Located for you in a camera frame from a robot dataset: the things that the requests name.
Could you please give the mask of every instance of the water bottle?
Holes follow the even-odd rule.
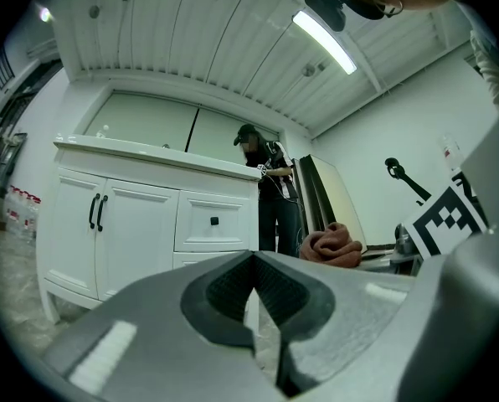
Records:
[[[440,137],[439,144],[450,172],[454,173],[464,162],[464,156],[461,154],[458,143],[456,143],[456,140],[451,134],[445,134]]]
[[[31,204],[33,202],[33,195],[30,195],[28,192],[24,191],[24,196],[23,196],[23,213],[21,215],[21,227],[19,237],[22,238],[23,240],[28,241],[28,222],[30,220],[30,215],[31,215]]]
[[[35,240],[38,235],[38,216],[40,204],[41,199],[39,199],[38,197],[33,197],[32,203],[29,207],[27,241],[33,245],[35,245]]]
[[[6,221],[8,221],[9,214],[11,212],[12,196],[13,196],[14,189],[15,189],[15,187],[13,185],[10,185],[8,188],[8,192],[6,193],[6,196],[4,197],[4,204],[3,204],[3,208],[2,208],[2,217]]]
[[[20,190],[19,188],[13,188],[13,194],[10,198],[10,204],[9,204],[8,223],[6,225],[7,230],[11,234],[17,233],[18,220],[19,220],[19,207],[20,207]]]

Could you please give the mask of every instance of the fluorescent light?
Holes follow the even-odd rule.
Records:
[[[344,68],[347,75],[358,69],[341,45],[317,21],[305,12],[298,12],[292,19],[309,33]]]
[[[44,23],[47,23],[52,18],[52,15],[47,8],[42,8],[39,12],[39,17]]]

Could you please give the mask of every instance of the drawer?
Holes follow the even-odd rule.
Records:
[[[173,253],[173,269],[183,268],[184,266],[197,264],[202,260],[217,258],[218,256],[230,255],[234,251],[220,251],[214,253]]]
[[[250,200],[181,191],[175,251],[219,252],[250,247]]]

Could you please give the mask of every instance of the door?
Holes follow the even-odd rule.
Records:
[[[95,242],[102,301],[143,277],[172,269],[179,192],[108,179]]]
[[[175,251],[215,252],[250,247],[250,201],[181,192]]]
[[[315,177],[320,178],[322,186],[326,191],[324,194],[327,195],[332,206],[335,221],[345,224],[352,239],[359,241],[363,247],[362,251],[365,251],[367,249],[365,235],[363,234],[358,214],[353,206],[347,187],[342,181],[341,175],[333,165],[312,155],[311,160],[315,164]]]
[[[97,298],[95,219],[106,179],[60,168],[50,226],[46,278],[81,295]]]

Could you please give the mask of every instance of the earphone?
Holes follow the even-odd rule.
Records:
[[[277,192],[279,192],[279,193],[280,193],[280,195],[283,197],[283,199],[286,199],[289,203],[298,204],[298,205],[300,205],[300,207],[302,208],[302,210],[304,209],[304,207],[303,207],[302,203],[299,203],[298,201],[293,201],[292,199],[287,198],[287,197],[286,197],[286,196],[285,196],[285,195],[281,192],[281,190],[279,189],[279,187],[275,184],[274,179],[273,179],[272,177],[270,177],[270,176],[267,174],[267,173],[268,173],[268,168],[266,168],[266,166],[265,166],[265,165],[263,165],[263,164],[259,164],[259,165],[257,166],[257,169],[260,171],[260,175],[261,175],[262,177],[264,177],[264,178],[269,178],[269,179],[272,181],[272,183],[274,184],[275,188],[277,189]]]

